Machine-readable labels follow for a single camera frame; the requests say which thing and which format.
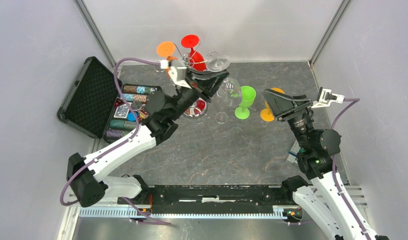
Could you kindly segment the yellow plastic wine glass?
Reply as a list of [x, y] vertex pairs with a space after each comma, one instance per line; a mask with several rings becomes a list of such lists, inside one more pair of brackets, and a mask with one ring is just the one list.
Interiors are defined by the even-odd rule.
[[260, 118], [265, 122], [272, 122], [275, 120], [275, 117], [272, 114], [270, 110], [270, 106], [267, 103], [267, 101], [265, 101], [264, 103], [265, 103], [265, 108], [260, 111]]

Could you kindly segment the clear wine glass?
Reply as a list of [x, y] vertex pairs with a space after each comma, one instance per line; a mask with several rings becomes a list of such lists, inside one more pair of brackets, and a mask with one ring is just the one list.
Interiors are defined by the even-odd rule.
[[221, 125], [225, 124], [229, 119], [229, 116], [226, 113], [226, 110], [228, 108], [227, 102], [222, 97], [216, 97], [215, 106], [217, 110], [217, 113], [215, 114], [216, 122]]
[[[206, 62], [206, 68], [210, 72], [220, 72], [227, 70], [231, 64], [231, 58], [228, 54], [221, 54], [216, 51], [210, 51]], [[238, 81], [231, 77], [223, 79], [215, 97], [220, 108], [236, 108], [242, 102], [242, 90]]]

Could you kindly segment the red plastic wine glass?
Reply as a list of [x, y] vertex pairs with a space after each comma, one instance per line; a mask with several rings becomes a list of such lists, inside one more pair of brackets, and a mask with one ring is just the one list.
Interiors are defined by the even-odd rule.
[[185, 57], [185, 60], [187, 61], [189, 66], [196, 71], [206, 71], [207, 66], [204, 57], [195, 49], [195, 47], [198, 47], [200, 45], [199, 37], [195, 34], [188, 34], [182, 38], [180, 43], [184, 48], [190, 50], [190, 52]]

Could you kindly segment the green plastic wine glass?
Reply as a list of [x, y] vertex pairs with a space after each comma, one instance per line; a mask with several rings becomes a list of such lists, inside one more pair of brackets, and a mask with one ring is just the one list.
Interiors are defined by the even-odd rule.
[[242, 101], [235, 109], [234, 114], [238, 119], [245, 120], [250, 116], [249, 107], [254, 103], [257, 92], [253, 87], [244, 85], [241, 87], [241, 93]]

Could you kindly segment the orange plastic wine glass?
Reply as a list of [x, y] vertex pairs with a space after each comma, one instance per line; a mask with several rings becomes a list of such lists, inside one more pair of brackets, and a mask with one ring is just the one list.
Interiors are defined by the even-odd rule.
[[156, 53], [158, 56], [163, 58], [163, 62], [170, 62], [173, 60], [178, 60], [178, 58], [174, 56], [176, 50], [177, 47], [173, 42], [164, 41], [157, 46]]

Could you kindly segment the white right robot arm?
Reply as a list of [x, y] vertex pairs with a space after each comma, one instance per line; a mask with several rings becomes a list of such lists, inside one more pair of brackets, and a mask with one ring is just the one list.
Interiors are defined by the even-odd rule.
[[296, 175], [284, 180], [281, 199], [300, 206], [330, 240], [388, 239], [366, 221], [337, 172], [333, 157], [341, 152], [341, 135], [332, 127], [313, 126], [314, 109], [346, 101], [353, 105], [359, 99], [347, 99], [323, 87], [315, 101], [306, 95], [290, 96], [270, 88], [263, 90], [262, 95], [272, 115], [280, 122], [287, 122], [293, 132], [299, 146], [297, 163], [306, 176], [306, 179]]

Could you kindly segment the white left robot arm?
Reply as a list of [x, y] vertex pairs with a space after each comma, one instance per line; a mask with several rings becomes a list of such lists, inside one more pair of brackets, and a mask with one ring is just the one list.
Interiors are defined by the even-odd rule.
[[161, 90], [148, 95], [144, 109], [148, 117], [127, 135], [85, 156], [74, 153], [68, 158], [65, 188], [71, 188], [76, 204], [87, 208], [104, 198], [125, 197], [145, 203], [149, 190], [135, 177], [109, 174], [136, 155], [168, 140], [178, 128], [175, 122], [199, 98], [209, 102], [217, 93], [227, 70], [199, 72], [187, 70], [185, 80], [191, 87], [179, 87], [170, 96]]

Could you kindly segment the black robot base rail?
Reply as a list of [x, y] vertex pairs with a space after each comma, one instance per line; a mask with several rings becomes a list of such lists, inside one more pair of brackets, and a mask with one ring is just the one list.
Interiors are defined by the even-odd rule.
[[133, 198], [117, 199], [118, 204], [134, 204], [147, 214], [176, 216], [225, 215], [261, 216], [280, 212], [281, 218], [298, 222], [304, 210], [293, 202], [280, 185], [148, 185], [135, 175], [142, 190]]

